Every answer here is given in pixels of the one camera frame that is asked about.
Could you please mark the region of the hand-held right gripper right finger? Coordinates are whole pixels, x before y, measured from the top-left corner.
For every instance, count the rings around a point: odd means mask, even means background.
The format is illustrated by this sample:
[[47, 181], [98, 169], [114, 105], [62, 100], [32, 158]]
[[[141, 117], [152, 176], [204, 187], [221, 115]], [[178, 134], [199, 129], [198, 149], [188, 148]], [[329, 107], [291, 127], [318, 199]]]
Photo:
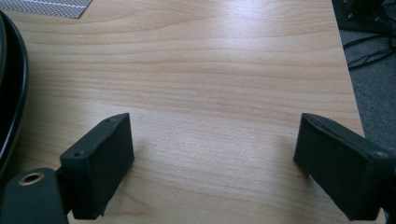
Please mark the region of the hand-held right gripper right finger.
[[396, 152], [332, 119], [303, 113], [294, 161], [350, 220], [375, 220], [381, 209], [396, 221]]

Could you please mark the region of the grey woven mat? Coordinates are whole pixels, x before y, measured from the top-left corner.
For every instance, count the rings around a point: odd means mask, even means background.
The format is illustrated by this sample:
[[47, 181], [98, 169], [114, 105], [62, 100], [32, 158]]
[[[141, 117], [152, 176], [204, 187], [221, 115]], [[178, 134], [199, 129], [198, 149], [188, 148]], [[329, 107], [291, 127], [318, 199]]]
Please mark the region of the grey woven mat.
[[0, 0], [1, 10], [78, 19], [92, 0]]

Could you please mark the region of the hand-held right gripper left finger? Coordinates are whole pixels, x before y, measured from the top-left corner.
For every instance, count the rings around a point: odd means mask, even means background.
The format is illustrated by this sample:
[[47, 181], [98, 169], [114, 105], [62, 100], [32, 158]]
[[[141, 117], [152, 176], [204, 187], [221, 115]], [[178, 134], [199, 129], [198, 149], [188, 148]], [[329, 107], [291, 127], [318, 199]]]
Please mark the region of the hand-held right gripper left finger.
[[130, 115], [99, 122], [60, 157], [72, 184], [74, 218], [96, 219], [105, 211], [134, 161]]

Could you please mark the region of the black stand base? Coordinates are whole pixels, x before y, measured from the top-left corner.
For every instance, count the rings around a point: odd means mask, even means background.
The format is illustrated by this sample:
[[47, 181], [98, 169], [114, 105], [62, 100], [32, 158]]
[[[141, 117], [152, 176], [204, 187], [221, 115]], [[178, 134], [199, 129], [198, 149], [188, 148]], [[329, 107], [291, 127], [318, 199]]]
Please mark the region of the black stand base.
[[340, 30], [387, 35], [394, 30], [385, 0], [331, 0]]

